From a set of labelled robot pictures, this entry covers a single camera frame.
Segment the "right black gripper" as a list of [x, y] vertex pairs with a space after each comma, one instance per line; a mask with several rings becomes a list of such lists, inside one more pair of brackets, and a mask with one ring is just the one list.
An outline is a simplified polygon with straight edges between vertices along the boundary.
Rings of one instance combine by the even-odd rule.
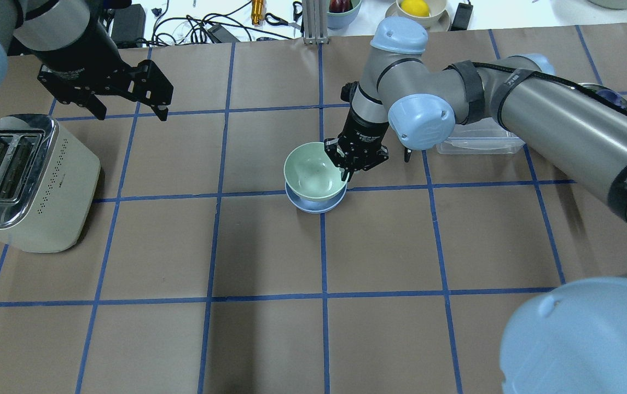
[[358, 171], [368, 171], [388, 160], [382, 140], [389, 128], [387, 110], [366, 93], [359, 82], [346, 83], [341, 99], [350, 104], [341, 133], [323, 141], [329, 160], [341, 169], [341, 181], [349, 183]]

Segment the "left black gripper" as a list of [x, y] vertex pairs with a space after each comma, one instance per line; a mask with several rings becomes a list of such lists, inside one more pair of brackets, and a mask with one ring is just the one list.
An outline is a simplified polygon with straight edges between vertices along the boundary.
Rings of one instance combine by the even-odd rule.
[[69, 45], [39, 51], [37, 57], [43, 64], [38, 80], [62, 104], [76, 104], [105, 120], [107, 108], [98, 96], [119, 96], [167, 121], [174, 90], [170, 80], [153, 60], [136, 66], [124, 62], [101, 25], [87, 25]]

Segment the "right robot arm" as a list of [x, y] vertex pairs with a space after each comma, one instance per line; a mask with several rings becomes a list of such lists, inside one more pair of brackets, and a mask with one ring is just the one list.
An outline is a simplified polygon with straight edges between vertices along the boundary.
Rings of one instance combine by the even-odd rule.
[[[324, 152], [348, 182], [388, 159], [388, 129], [406, 152], [492, 123], [537, 150], [627, 224], [627, 110], [557, 77], [548, 59], [520, 54], [430, 72], [428, 33], [382, 20], [361, 79], [341, 90], [351, 107]], [[627, 393], [627, 274], [576, 280], [534, 297], [508, 320], [500, 347], [504, 393]]]

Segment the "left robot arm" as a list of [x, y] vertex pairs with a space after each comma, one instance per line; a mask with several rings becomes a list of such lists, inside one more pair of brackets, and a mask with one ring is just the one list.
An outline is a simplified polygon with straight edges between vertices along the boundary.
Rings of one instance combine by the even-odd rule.
[[85, 1], [0, 1], [0, 85], [16, 38], [41, 62], [39, 82], [55, 100], [106, 117], [101, 96], [148, 106], [166, 121], [173, 85], [152, 60], [124, 62], [119, 48]]

